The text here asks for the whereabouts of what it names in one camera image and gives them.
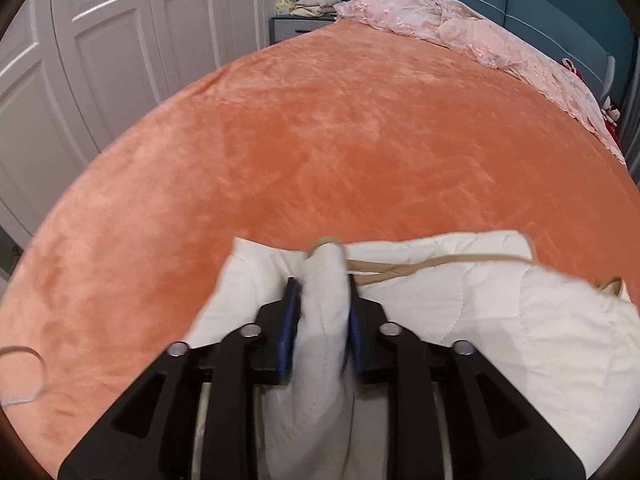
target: silver bolt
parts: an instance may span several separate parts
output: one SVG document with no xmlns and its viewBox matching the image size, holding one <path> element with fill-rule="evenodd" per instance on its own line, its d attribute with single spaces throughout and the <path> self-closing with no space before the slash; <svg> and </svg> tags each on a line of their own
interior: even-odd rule
<svg viewBox="0 0 640 480">
<path fill-rule="evenodd" d="M 240 329 L 242 337 L 256 337 L 262 333 L 262 329 L 256 324 L 248 324 Z"/>
<path fill-rule="evenodd" d="M 171 346 L 169 346 L 166 352 L 171 357 L 180 357 L 181 355 L 185 355 L 188 349 L 189 349 L 189 346 L 187 345 L 187 343 L 178 341 L 177 343 L 174 343 Z"/>
<path fill-rule="evenodd" d="M 453 350 L 459 355 L 471 355 L 474 352 L 474 346 L 464 339 L 453 343 Z"/>
<path fill-rule="evenodd" d="M 402 332 L 402 327 L 396 323 L 383 323 L 380 325 L 380 332 L 384 335 L 399 335 Z"/>
</svg>

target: orange bedspread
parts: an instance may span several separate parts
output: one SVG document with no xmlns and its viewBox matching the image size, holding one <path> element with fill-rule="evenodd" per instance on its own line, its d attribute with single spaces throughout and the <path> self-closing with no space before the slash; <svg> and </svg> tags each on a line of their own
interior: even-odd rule
<svg viewBox="0 0 640 480">
<path fill-rule="evenodd" d="M 337 23 L 237 60 L 132 127 L 42 226 L 0 308 L 52 385 L 7 409 L 55 474 L 212 293 L 233 236 L 304 249 L 518 229 L 540 259 L 640 300 L 640 194 L 577 121 L 516 79 Z M 12 396 L 25 358 L 0 362 Z"/>
</svg>

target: headboard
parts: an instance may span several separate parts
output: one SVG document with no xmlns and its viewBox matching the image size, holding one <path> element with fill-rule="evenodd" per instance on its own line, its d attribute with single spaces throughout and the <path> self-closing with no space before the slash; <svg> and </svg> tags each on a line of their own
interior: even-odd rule
<svg viewBox="0 0 640 480">
<path fill-rule="evenodd" d="M 615 58 L 578 23 L 546 0 L 459 0 L 560 61 L 574 62 L 599 102 L 613 85 Z"/>
</svg>

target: nightstand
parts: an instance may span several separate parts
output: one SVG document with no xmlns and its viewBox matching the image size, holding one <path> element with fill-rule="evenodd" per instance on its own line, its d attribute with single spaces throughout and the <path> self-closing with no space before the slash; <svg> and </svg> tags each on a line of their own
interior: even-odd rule
<svg viewBox="0 0 640 480">
<path fill-rule="evenodd" d="M 269 20 L 269 43 L 276 44 L 289 38 L 295 38 L 318 28 L 331 25 L 334 21 L 334 16 L 320 16 L 318 18 L 273 16 Z"/>
</svg>

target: gray curtain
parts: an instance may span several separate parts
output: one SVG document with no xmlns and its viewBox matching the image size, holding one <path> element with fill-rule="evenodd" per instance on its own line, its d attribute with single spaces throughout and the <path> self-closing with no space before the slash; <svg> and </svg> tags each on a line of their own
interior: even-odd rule
<svg viewBox="0 0 640 480">
<path fill-rule="evenodd" d="M 631 178 L 640 187 L 640 44 L 636 50 L 636 68 L 622 105 L 618 137 Z"/>
</svg>

